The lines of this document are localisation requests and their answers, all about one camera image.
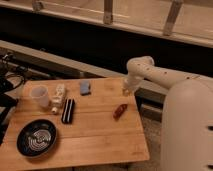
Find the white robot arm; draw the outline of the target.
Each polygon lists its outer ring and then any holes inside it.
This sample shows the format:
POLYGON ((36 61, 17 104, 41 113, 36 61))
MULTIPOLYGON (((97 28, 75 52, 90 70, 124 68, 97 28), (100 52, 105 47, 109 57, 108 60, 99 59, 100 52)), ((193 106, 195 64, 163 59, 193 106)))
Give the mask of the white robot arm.
POLYGON ((150 56, 130 59, 123 92, 144 79, 168 90, 161 129, 161 171, 213 171, 213 78, 157 67, 150 56))

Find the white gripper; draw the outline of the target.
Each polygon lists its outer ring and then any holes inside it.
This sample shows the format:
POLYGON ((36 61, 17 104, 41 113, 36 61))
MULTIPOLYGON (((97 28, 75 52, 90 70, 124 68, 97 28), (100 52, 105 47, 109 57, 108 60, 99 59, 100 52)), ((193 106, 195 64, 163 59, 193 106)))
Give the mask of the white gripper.
POLYGON ((140 77, 127 76, 123 83, 123 96, 129 96, 130 92, 135 92, 139 88, 141 81, 142 79, 140 77))

